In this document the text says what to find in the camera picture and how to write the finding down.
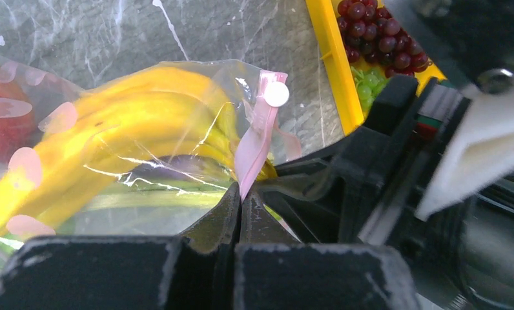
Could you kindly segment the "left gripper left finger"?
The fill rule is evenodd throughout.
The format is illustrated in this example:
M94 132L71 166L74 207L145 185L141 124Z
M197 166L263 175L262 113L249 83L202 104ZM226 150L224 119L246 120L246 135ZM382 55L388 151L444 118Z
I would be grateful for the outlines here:
M233 183L175 236L32 238L0 275L0 309L231 309L241 213Z

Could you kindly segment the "orange red fruit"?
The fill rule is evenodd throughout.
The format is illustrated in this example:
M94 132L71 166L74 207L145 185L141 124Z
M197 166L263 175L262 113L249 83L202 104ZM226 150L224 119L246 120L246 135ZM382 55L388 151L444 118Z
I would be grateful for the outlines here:
M15 82L0 83L0 163L29 144L36 130L33 104Z

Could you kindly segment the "celery stalk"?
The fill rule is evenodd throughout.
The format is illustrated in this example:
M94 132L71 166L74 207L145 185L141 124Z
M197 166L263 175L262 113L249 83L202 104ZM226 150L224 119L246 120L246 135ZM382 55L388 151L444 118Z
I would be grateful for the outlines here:
M45 187L21 210L57 234L176 234L213 208L231 183L136 178L96 189Z

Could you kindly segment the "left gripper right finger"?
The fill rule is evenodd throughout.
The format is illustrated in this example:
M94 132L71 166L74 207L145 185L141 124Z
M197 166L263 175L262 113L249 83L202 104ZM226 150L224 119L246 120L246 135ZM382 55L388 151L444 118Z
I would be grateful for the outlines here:
M255 192L242 205L248 227L234 250L235 309L419 309L410 268L394 248L256 243L249 213L262 208Z

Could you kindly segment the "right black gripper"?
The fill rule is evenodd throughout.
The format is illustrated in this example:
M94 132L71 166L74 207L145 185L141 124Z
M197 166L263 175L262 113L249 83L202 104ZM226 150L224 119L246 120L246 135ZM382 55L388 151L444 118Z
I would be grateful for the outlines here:
M389 245L475 309L514 309L514 172L426 220L423 195L472 100L396 75L364 123L256 189L306 243Z

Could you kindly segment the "yellow plastic tray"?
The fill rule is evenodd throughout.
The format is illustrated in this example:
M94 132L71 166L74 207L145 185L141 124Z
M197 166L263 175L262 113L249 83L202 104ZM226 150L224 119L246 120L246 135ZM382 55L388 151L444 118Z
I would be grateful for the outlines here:
M321 59L325 65L329 84L336 102L343 131L348 134L360 125L364 118L362 108L356 93L351 66L362 70L379 69L382 67L370 65L363 59L350 63L347 58L345 45L339 31L336 6L340 1L307 1L307 9L314 32L320 47ZM445 77L439 69L432 65L424 72L414 76L419 81L418 90L422 91L426 82L431 78L443 80Z

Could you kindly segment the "purple eggplant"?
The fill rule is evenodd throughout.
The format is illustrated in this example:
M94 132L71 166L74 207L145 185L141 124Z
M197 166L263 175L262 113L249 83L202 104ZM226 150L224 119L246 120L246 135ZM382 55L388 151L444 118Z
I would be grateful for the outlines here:
M231 174L227 168L211 158L180 155L144 161L135 169L126 173L121 180L132 181L136 179L147 181L201 181L219 185L231 181Z

